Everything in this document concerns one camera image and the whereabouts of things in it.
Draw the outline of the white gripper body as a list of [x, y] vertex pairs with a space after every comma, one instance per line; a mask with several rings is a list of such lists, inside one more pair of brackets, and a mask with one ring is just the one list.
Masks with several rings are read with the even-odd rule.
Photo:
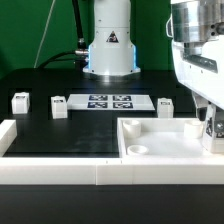
[[224, 36], [202, 47], [202, 56], [216, 62], [215, 71], [186, 61], [182, 43], [172, 42], [172, 54], [178, 81], [224, 110]]

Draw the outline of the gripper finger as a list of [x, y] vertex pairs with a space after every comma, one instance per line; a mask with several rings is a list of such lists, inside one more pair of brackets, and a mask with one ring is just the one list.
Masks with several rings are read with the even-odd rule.
[[214, 118], [214, 132], [217, 138], [224, 138], [224, 112], [217, 112]]
[[204, 121], [206, 119], [207, 106], [209, 102], [195, 92], [192, 93], [192, 99], [196, 109], [196, 117], [200, 121]]

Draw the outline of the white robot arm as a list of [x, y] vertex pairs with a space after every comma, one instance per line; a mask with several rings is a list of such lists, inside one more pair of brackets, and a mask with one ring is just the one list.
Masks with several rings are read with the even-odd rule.
[[[170, 0], [166, 34], [178, 81], [218, 109], [208, 134], [224, 134], [224, 0]], [[83, 72], [105, 82], [138, 73], [130, 0], [94, 0], [95, 36]]]

